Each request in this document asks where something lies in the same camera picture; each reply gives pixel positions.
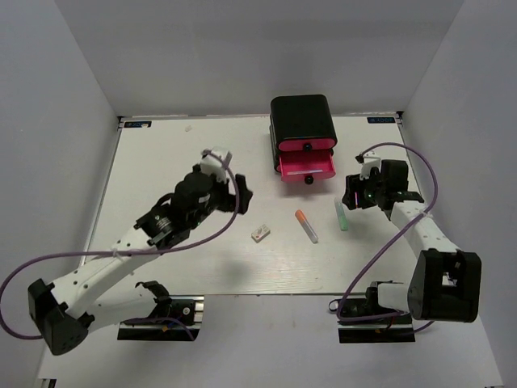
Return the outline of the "green cap glue stick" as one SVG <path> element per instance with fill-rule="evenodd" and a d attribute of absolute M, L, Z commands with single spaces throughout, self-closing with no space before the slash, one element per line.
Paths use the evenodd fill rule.
<path fill-rule="evenodd" d="M 345 214 L 345 211 L 343 208 L 343 203 L 337 197 L 334 198 L 334 207 L 335 207 L 336 216 L 338 219 L 339 229 L 341 231 L 348 231 L 348 221 L 347 221 L 347 217 L 346 217 L 346 214 Z"/>

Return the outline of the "blue cap glue stick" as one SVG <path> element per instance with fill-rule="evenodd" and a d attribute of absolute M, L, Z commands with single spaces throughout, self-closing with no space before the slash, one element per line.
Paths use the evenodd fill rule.
<path fill-rule="evenodd" d="M 307 170 L 307 171 L 289 171 L 286 175 L 311 175 L 311 174 L 317 174 L 322 173 L 323 170 Z"/>

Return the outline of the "pink drawer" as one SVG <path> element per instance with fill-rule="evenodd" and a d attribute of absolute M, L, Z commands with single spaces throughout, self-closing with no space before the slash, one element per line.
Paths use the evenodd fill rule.
<path fill-rule="evenodd" d="M 297 152 L 297 151 L 313 151 L 313 150 L 330 150 L 334 148 L 337 141 L 330 137 L 324 138 L 297 138 L 288 139 L 273 144 L 274 152 Z"/>
<path fill-rule="evenodd" d="M 336 175 L 330 150 L 286 152 L 279 156 L 281 180 L 285 183 L 303 182 L 312 184 L 316 180 L 330 179 Z M 289 171 L 323 170 L 311 175 L 286 175 Z"/>

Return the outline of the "orange cap glue stick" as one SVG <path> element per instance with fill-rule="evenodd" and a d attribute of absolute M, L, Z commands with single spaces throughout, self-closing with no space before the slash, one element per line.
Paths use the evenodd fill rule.
<path fill-rule="evenodd" d="M 317 234 L 315 233 L 313 227 L 310 225 L 310 223 L 309 223 L 307 217 L 305 216 L 305 214 L 300 209 L 298 209 L 295 212 L 295 218 L 298 220 L 298 222 L 300 223 L 302 229 L 304 230 L 304 232 L 309 237 L 309 240 L 311 241 L 311 243 L 313 243 L 313 244 L 318 243 L 318 236 L 317 236 Z"/>

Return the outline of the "pink top drawer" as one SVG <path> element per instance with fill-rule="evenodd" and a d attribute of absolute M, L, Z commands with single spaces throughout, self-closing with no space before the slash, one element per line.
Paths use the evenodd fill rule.
<path fill-rule="evenodd" d="M 313 151 L 313 150 L 330 150 L 334 148 L 337 141 L 330 137 L 324 138 L 297 138 L 288 139 L 273 144 L 274 152 L 297 152 L 297 151 Z"/>

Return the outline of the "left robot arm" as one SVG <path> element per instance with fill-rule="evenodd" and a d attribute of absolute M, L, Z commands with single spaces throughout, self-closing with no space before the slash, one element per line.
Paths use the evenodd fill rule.
<path fill-rule="evenodd" d="M 229 183 L 235 183 L 235 192 Z M 107 256 L 99 256 L 50 283 L 28 287 L 29 314 L 54 356 L 76 348 L 91 332 L 119 323 L 182 325 L 168 290 L 155 280 L 136 281 L 128 297 L 114 285 L 135 270 L 181 245 L 192 230 L 215 211 L 244 214 L 253 192 L 244 175 L 229 179 L 194 165 L 173 192 L 162 196 Z"/>

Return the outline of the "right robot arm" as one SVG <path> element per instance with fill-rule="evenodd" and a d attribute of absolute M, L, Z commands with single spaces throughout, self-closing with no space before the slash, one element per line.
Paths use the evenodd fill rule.
<path fill-rule="evenodd" d="M 356 309 L 344 300 L 336 314 L 341 323 L 384 322 L 408 314 L 427 321 L 471 323 L 476 320 L 481 288 L 481 259 L 462 251 L 435 224 L 418 192 L 409 189 L 409 166 L 402 160 L 358 158 L 360 173 L 346 177 L 342 202 L 350 209 L 379 208 L 405 238 L 416 257 L 409 283 L 378 280 Z"/>

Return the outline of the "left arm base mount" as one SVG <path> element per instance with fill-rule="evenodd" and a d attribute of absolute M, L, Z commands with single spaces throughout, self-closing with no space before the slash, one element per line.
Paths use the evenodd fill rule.
<path fill-rule="evenodd" d="M 193 342 L 204 314 L 203 296 L 175 296 L 155 280 L 138 282 L 136 289 L 153 294 L 153 309 L 144 318 L 119 325 L 117 339 L 126 341 Z"/>

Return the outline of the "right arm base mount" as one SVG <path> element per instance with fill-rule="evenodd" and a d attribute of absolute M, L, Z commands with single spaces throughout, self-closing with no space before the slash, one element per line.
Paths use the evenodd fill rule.
<path fill-rule="evenodd" d="M 402 344 L 415 341 L 408 311 L 408 285 L 374 281 L 363 294 L 331 300 L 328 310 L 338 322 L 341 344 Z"/>

